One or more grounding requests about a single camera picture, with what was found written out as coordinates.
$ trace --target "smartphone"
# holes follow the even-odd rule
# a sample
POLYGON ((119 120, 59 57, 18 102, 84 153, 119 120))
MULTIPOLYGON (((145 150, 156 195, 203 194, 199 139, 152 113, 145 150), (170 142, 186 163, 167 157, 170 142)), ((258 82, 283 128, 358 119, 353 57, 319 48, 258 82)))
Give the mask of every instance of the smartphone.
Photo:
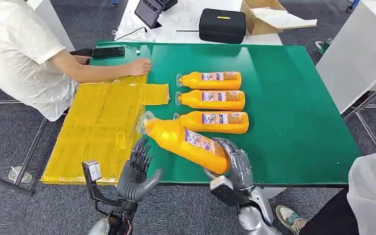
POLYGON ((93 58, 123 57, 124 47, 97 48, 93 50, 93 58))

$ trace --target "hand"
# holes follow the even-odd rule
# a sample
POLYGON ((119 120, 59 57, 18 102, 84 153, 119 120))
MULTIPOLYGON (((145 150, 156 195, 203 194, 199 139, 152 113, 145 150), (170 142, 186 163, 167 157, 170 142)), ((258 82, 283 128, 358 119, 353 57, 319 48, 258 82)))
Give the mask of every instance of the hand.
POLYGON ((151 64, 148 58, 139 58, 127 64, 132 76, 141 76, 150 72, 151 64))
POLYGON ((146 157, 150 149, 150 145, 145 146, 147 141, 148 138, 138 140, 130 154, 130 160, 124 165, 117 184, 117 192, 121 198, 140 202, 161 180, 162 169, 156 170, 151 178, 146 179, 146 172, 152 160, 152 154, 146 157))
POLYGON ((74 55, 74 58, 75 60, 82 64, 82 65, 88 65, 90 60, 91 60, 91 57, 88 57, 88 56, 81 56, 81 55, 74 55))
MULTIPOLYGON (((252 187, 253 173, 247 154, 239 149, 234 143, 223 138, 213 138, 226 152, 230 159, 231 165, 231 181, 236 190, 252 187)), ((218 175, 204 169, 207 176, 211 179, 218 175)))

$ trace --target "white shirt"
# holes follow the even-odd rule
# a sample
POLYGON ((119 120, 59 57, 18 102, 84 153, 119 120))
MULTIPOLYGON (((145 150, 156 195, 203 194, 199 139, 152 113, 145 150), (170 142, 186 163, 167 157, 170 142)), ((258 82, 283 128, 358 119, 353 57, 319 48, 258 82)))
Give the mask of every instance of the white shirt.
POLYGON ((0 0, 0 88, 57 120, 78 85, 47 60, 64 50, 24 0, 0 0))
POLYGON ((357 158, 349 173, 348 203, 359 235, 376 235, 376 153, 357 158))

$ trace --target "yellow plastic sheet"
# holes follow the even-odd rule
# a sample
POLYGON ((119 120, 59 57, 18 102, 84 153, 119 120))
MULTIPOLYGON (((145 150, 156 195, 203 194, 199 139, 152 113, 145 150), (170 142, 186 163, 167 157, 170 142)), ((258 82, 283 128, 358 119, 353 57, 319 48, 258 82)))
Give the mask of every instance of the yellow plastic sheet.
POLYGON ((168 84, 146 84, 146 76, 113 83, 82 84, 41 177, 45 184, 84 184, 81 163, 100 163, 104 185, 117 183, 134 143, 144 105, 167 104, 168 84))

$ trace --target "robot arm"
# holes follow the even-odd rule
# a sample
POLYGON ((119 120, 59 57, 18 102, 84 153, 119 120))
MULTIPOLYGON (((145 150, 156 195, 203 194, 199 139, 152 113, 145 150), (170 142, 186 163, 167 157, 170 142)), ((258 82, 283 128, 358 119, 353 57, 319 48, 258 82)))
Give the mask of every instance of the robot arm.
POLYGON ((211 193, 228 206, 236 205, 241 226, 249 235, 280 235, 272 227, 273 212, 261 188, 253 183, 253 173, 247 154, 232 142, 214 138, 226 151, 231 164, 231 177, 218 176, 207 169, 205 173, 212 179, 211 193))
POLYGON ((151 178, 146 178, 152 159, 152 155, 147 154, 150 146, 146 145, 146 142, 147 138, 140 139, 133 148, 130 159, 126 161, 117 185, 116 200, 104 197, 97 187, 96 180, 101 178, 98 162, 82 163, 87 189, 90 198, 94 200, 95 209, 107 216, 92 227, 89 235, 132 234, 132 220, 138 208, 138 202, 159 183, 163 172, 161 169, 157 170, 151 178), (99 210, 97 206, 99 202, 112 206, 112 211, 107 214, 99 210))

